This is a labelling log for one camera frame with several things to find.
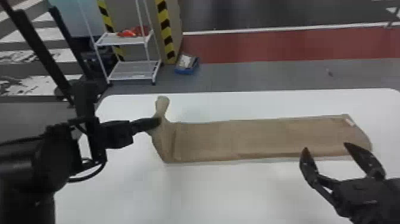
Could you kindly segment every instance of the table surface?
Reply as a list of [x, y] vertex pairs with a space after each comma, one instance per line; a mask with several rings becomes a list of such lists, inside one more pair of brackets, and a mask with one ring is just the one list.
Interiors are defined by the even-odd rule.
[[[400, 177], [400, 93], [392, 89], [165, 94], [173, 122], [348, 113], [369, 136], [388, 177]], [[134, 120], [154, 113], [158, 95], [113, 95], [97, 116]], [[293, 159], [164, 164], [140, 133], [109, 150], [104, 171], [56, 194], [57, 223], [349, 223], [304, 181]], [[83, 154], [86, 138], [80, 139]], [[349, 158], [318, 161], [338, 179], [362, 177]]]

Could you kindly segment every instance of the beige towel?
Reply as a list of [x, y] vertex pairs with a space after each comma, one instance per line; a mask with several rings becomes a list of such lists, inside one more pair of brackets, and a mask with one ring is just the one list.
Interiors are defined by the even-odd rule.
[[148, 133], [166, 163], [346, 155], [344, 142], [371, 150], [365, 133], [347, 114], [210, 123], [171, 123], [165, 118], [167, 97], [158, 97], [154, 117], [161, 124]]

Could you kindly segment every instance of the red object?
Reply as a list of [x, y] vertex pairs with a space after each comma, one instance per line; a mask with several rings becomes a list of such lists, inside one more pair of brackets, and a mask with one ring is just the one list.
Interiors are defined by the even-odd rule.
[[[145, 32], [145, 36], [149, 35], [149, 28], [147, 26], [143, 26], [143, 31]], [[117, 33], [117, 36], [122, 38], [132, 38], [135, 36], [143, 36], [142, 28], [140, 26], [132, 27], [131, 29], [122, 30]]]
[[[140, 26], [136, 26], [136, 27], [132, 28], [131, 30], [134, 31], [136, 36], [143, 36], [142, 28]], [[145, 32], [144, 36], [149, 35], [149, 28], [147, 26], [143, 26], [143, 31]]]
[[132, 30], [122, 30], [121, 32], [117, 33], [117, 36], [122, 38], [132, 38], [135, 37], [136, 34]]
[[202, 63], [400, 58], [400, 29], [351, 28], [184, 36]]

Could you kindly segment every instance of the metal shelf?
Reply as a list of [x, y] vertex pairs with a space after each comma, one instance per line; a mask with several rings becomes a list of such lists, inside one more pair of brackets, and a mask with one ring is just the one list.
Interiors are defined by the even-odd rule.
[[155, 82], [161, 60], [119, 61], [112, 70], [109, 80], [151, 79]]
[[97, 46], [113, 46], [113, 45], [145, 45], [149, 42], [151, 36], [154, 34], [153, 30], [150, 30], [149, 35], [145, 36], [143, 40], [143, 36], [137, 36], [134, 38], [123, 38], [117, 36], [117, 33], [104, 33], [100, 39], [97, 40]]

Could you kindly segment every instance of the hazard stripe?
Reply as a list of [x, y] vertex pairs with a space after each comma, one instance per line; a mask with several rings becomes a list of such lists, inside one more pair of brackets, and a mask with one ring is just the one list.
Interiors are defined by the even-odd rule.
[[[107, 32], [114, 33], [114, 25], [113, 21], [107, 11], [107, 5], [104, 0], [97, 0], [97, 6], [99, 7], [101, 16], [103, 18], [104, 26]], [[114, 46], [112, 50], [121, 61], [124, 61], [124, 51], [121, 49], [120, 46]]]
[[172, 38], [172, 30], [170, 24], [170, 16], [168, 13], [167, 3], [165, 0], [155, 0], [158, 10], [158, 21], [161, 28], [161, 37], [164, 40], [164, 52], [167, 57], [168, 64], [174, 64], [177, 60], [175, 53], [174, 41]]

